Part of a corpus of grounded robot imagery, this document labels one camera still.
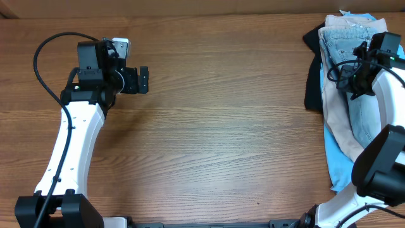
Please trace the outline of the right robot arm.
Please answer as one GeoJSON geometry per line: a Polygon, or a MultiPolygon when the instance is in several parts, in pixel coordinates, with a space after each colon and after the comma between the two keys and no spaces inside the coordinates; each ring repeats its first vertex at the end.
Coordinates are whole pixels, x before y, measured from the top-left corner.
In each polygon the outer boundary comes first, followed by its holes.
{"type": "Polygon", "coordinates": [[[351,227],[375,210],[402,218],[392,208],[404,203],[404,60],[401,36],[375,34],[356,47],[355,60],[334,65],[338,90],[376,96],[382,129],[354,162],[351,183],[330,201],[304,213],[298,227],[351,227]]]}

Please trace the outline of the light blue denim shorts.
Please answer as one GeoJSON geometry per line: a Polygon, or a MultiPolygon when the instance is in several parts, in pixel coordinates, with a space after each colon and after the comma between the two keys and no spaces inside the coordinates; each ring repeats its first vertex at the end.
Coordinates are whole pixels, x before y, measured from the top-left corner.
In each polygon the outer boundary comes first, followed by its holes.
{"type": "Polygon", "coordinates": [[[337,90],[335,82],[327,79],[328,70],[336,63],[355,60],[354,48],[362,42],[370,43],[374,34],[386,28],[366,25],[328,26],[318,32],[323,61],[322,101],[326,125],[340,149],[348,153],[362,150],[381,130],[378,101],[374,96],[363,95],[355,100],[337,90]]]}

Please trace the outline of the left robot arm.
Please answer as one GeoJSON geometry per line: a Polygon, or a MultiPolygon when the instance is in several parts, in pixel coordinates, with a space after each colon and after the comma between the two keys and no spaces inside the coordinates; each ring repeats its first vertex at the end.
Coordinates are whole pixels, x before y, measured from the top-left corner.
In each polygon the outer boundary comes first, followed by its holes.
{"type": "Polygon", "coordinates": [[[33,195],[20,196],[20,227],[132,227],[130,217],[103,217],[90,203],[87,180],[94,145],[119,94],[149,90],[146,66],[130,68],[126,38],[89,37],[77,45],[78,66],[60,96],[61,123],[54,149],[33,195]]]}

